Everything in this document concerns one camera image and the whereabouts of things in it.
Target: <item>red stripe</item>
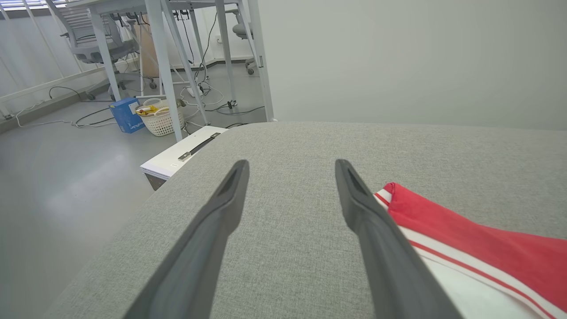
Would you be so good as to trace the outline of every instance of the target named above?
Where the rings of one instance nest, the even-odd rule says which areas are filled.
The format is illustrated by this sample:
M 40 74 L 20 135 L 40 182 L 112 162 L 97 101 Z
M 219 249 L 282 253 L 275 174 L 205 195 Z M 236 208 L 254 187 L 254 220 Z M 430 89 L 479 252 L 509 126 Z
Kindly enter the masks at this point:
M 384 197 L 380 196 L 378 193 L 374 193 L 374 196 L 376 196 L 379 200 L 381 200 L 382 203 L 386 204 L 386 206 L 390 205 L 390 202 L 388 202 L 386 199 L 384 199 Z
M 507 284 L 507 283 L 505 283 L 505 282 L 503 282 L 503 281 L 501 281 L 501 280 L 499 280 L 499 279 L 497 279 L 497 278 L 495 278 L 495 277 L 492 277 L 492 276 L 490 276 L 489 274 L 486 274 L 485 272 L 482 272 L 482 271 L 480 271 L 480 270 L 478 270 L 478 269 L 476 269 L 476 268 L 473 268 L 473 267 L 471 267 L 471 266 L 469 266 L 469 265 L 467 265 L 467 264 L 465 264 L 465 263 L 463 263 L 463 262 L 460 262 L 460 261 L 458 261 L 458 260 L 456 260 L 456 259 L 453 259 L 453 258 L 451 258 L 451 257 L 449 257 L 449 256 L 443 255 L 443 254 L 441 254 L 441 253 L 439 253 L 439 252 L 437 252 L 437 251 L 435 251 L 435 250 L 433 250 L 433 249 L 431 249 L 431 248 L 429 248 L 429 247 L 426 247 L 426 246 L 424 246 L 424 245 L 422 245 L 422 244 L 418 244 L 418 243 L 416 243 L 416 242 L 414 242 L 414 241 L 411 241 L 411 240 L 409 241 L 409 243 L 412 244 L 412 246 L 414 246 L 414 247 L 417 247 L 417 248 L 419 248 L 419 249 L 423 249 L 423 250 L 427 251 L 428 253 L 432 253 L 432 254 L 434 254 L 435 256 L 440 257 L 440 258 L 443 258 L 443 259 L 445 259 L 445 260 L 448 261 L 448 262 L 454 263 L 454 264 L 456 264 L 456 265 L 458 265 L 458 266 L 461 266 L 461 267 L 463 267 L 463 268 L 465 268 L 465 269 L 468 269 L 468 270 L 474 272 L 475 274 L 481 275 L 481 276 L 483 276 L 484 278 L 489 279 L 489 280 L 491 280 L 491 281 L 493 281 L 493 282 L 495 282 L 495 283 L 501 285 L 501 286 L 504 287 L 504 288 L 507 288 L 507 289 L 509 289 L 509 290 L 512 290 L 513 292 L 515 292 L 515 293 L 519 294 L 520 296 L 522 296 L 522 297 L 526 298 L 527 300 L 529 300 L 532 304 L 534 304 L 534 305 L 535 305 L 536 307 L 538 307 L 541 311 L 543 311 L 547 316 L 549 316 L 549 317 L 552 318 L 552 319 L 555 319 L 555 317 L 553 317 L 549 312 L 545 311 L 545 309 L 543 309 L 543 307 L 541 307 L 538 303 L 536 303 L 532 298 L 530 298 L 529 296 L 527 296 L 525 293 L 521 292 L 520 290 L 518 290 L 518 289 L 516 289 L 516 288 L 514 288 L 514 287 L 512 287 L 512 286 L 510 286 L 509 284 Z

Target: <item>plastic laundry basket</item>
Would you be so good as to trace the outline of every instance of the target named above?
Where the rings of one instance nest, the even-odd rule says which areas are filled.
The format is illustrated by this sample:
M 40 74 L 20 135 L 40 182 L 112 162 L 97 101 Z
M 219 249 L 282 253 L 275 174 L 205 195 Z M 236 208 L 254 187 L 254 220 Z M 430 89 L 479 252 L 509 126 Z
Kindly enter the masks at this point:
M 150 132 L 156 136 L 164 136 L 173 133 L 173 121 L 171 120 L 169 104 L 167 101 L 160 99 L 148 99 L 143 105 L 138 106 L 136 109 L 148 107 L 150 105 L 155 106 L 159 110 L 156 113 L 148 115 L 138 114 Z M 185 127 L 185 119 L 183 118 L 183 113 L 181 113 L 181 108 L 179 107 L 180 105 L 178 104 L 177 114 L 179 114 L 179 125 L 183 128 Z

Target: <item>chair backrest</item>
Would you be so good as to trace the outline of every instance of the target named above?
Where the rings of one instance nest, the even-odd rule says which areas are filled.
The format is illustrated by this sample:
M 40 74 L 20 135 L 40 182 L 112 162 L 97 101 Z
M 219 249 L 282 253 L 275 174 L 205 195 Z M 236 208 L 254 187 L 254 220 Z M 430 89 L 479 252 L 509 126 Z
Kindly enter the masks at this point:
M 84 50 L 90 48 L 98 50 L 91 14 L 87 8 L 58 8 L 52 0 L 45 1 L 69 33 L 71 51 L 74 54 L 84 54 Z M 122 39 L 116 23 L 109 16 L 104 15 L 103 24 L 107 42 L 121 46 Z

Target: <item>gray fabric surface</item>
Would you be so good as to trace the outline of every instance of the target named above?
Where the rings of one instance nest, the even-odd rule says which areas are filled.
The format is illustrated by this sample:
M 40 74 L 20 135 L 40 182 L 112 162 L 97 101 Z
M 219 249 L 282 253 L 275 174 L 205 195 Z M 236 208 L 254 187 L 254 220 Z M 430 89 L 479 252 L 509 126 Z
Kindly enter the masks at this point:
M 251 124 L 216 138 L 162 186 L 46 317 L 120 318 L 242 158 L 248 194 L 211 318 L 372 318 L 358 241 L 338 201 L 337 158 L 373 191 L 397 182 L 483 225 L 567 235 L 567 132 Z

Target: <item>white label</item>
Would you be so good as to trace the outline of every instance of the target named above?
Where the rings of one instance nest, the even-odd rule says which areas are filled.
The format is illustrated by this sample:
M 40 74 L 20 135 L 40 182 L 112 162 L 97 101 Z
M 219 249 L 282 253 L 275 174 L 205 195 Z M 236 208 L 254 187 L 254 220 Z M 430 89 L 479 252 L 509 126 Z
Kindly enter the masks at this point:
M 130 103 L 128 106 L 130 107 L 132 115 L 136 114 L 136 108 L 139 106 L 138 102 Z

